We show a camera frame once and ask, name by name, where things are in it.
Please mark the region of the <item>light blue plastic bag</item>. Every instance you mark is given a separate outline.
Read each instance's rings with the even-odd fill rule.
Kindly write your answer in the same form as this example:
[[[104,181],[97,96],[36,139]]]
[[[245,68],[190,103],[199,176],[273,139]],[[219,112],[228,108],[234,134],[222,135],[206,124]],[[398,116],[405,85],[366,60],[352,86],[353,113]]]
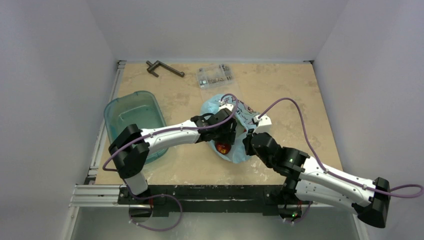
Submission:
[[[222,98],[223,94],[217,94],[214,97],[209,98],[206,100],[201,108],[200,108],[200,114],[206,114],[206,113],[217,113],[220,106],[220,100]],[[231,151],[227,155],[219,154],[215,149],[215,142],[209,141],[207,144],[208,146],[222,159],[234,163],[239,164],[242,162],[245,162],[251,158],[251,156],[245,154],[245,148],[243,144],[243,139],[247,136],[247,131],[249,129],[255,129],[256,125],[253,123],[252,119],[254,116],[257,116],[260,114],[260,112],[257,112],[253,110],[249,105],[244,103],[242,100],[238,99],[238,106],[235,113],[235,118],[237,120],[237,126],[236,126],[236,136],[235,136],[235,142],[233,145],[231,145]],[[236,101],[233,96],[227,95],[224,97],[225,103],[235,104]]]

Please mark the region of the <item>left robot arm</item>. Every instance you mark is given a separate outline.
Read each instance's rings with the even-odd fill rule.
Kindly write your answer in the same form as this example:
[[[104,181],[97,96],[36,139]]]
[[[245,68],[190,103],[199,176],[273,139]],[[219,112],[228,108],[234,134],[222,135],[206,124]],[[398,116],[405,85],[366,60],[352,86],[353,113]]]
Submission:
[[[232,144],[236,134],[235,108],[224,104],[217,113],[194,116],[180,124],[156,129],[140,129],[136,124],[127,126],[108,151],[119,177],[130,189],[130,199],[138,205],[149,199],[142,169],[151,154],[184,144],[217,140]]]

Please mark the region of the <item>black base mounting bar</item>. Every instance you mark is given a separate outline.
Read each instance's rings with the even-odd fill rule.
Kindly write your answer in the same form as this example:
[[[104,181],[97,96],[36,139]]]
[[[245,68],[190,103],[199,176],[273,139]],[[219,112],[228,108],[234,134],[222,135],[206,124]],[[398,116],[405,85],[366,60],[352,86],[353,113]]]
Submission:
[[[133,197],[119,188],[119,205],[152,208],[153,216],[185,213],[259,213],[264,216],[299,218],[309,202],[286,195],[282,185],[150,185]]]

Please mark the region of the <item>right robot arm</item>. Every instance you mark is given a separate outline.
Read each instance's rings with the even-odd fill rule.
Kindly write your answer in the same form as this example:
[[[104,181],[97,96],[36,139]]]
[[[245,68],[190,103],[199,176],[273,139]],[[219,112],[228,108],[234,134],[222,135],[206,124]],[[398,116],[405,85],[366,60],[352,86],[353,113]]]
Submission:
[[[280,146],[266,132],[248,131],[243,139],[245,153],[257,156],[267,168],[285,177],[276,199],[285,204],[294,202],[319,202],[342,208],[356,214],[358,219],[375,228],[385,228],[390,196],[389,182],[381,177],[365,179],[336,170],[339,179],[330,174],[332,167],[321,167],[306,152]]]

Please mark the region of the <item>aluminium frame rail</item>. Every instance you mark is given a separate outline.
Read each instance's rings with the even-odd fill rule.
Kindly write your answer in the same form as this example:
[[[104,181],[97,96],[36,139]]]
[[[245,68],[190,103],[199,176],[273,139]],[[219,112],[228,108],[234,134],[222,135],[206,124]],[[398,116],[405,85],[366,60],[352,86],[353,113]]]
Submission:
[[[91,166],[83,184],[74,186],[70,208],[109,208],[118,205],[120,185],[96,184],[98,166]]]

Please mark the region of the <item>red fake apple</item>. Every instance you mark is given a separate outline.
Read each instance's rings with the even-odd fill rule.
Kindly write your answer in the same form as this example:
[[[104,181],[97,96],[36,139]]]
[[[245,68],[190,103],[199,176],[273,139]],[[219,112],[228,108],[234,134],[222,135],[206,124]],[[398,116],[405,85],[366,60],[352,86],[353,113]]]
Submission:
[[[232,145],[229,143],[215,142],[214,143],[215,150],[221,155],[227,155],[230,153],[232,149]]]

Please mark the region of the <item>clear plastic organizer box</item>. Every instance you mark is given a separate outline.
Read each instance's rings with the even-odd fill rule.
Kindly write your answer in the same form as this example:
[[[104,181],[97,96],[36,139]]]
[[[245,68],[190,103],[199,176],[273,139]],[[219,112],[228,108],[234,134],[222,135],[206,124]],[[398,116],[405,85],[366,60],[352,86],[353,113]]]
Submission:
[[[195,76],[204,100],[228,93],[235,96],[241,95],[236,75],[228,64],[201,67],[195,71]]]

